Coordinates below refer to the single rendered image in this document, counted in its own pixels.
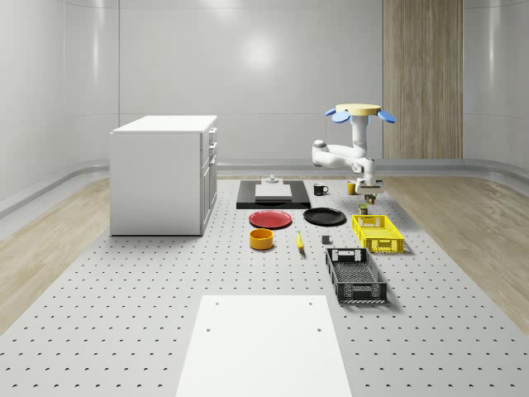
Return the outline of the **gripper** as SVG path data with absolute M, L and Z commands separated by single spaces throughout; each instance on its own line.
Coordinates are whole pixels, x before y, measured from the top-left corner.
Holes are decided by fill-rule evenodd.
M 378 179 L 374 184 L 368 185 L 363 179 L 357 179 L 355 183 L 355 192 L 357 194 L 381 194 L 383 192 L 383 181 Z

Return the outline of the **yellow basket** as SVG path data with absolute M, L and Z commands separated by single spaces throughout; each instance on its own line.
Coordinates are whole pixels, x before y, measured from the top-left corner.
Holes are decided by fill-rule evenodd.
M 403 252 L 403 235 L 385 215 L 354 215 L 352 228 L 360 245 L 371 252 Z

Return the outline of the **black plate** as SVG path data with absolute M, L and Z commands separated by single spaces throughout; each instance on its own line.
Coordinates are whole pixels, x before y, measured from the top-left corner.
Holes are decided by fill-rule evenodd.
M 307 222 L 323 227 L 340 226 L 346 223 L 345 214 L 334 208 L 310 208 L 303 213 L 303 217 Z

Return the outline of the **dark grey basket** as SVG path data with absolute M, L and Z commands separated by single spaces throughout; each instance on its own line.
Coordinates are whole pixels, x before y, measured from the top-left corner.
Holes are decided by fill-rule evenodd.
M 326 265 L 340 302 L 387 300 L 387 281 L 367 249 L 327 248 Z

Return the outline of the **red plate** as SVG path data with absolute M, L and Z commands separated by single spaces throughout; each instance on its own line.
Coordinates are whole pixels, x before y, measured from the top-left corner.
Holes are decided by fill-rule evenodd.
M 252 213 L 249 222 L 257 228 L 280 229 L 288 227 L 292 223 L 292 218 L 283 211 L 262 210 Z

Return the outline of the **yellow bowl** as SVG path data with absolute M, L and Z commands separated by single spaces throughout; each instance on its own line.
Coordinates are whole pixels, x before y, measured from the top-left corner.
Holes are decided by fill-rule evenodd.
M 274 233 L 266 228 L 257 228 L 250 232 L 250 247 L 265 251 L 274 245 Z

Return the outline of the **black stove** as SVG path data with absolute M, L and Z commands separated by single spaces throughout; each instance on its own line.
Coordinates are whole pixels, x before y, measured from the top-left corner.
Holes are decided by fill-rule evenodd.
M 291 201 L 255 201 L 255 186 L 260 184 L 257 180 L 242 180 L 240 183 L 239 193 L 236 200 L 237 209 L 309 209 L 311 207 L 310 199 L 301 180 L 284 181 L 291 187 Z

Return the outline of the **white board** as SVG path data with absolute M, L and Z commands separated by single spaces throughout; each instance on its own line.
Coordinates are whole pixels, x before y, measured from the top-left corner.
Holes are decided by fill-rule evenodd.
M 326 297 L 203 296 L 176 397 L 351 397 Z

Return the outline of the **white cabinet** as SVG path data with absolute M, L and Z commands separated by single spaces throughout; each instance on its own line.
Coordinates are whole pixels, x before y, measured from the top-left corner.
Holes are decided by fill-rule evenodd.
M 217 196 L 217 116 L 145 116 L 110 135 L 110 233 L 201 236 Z

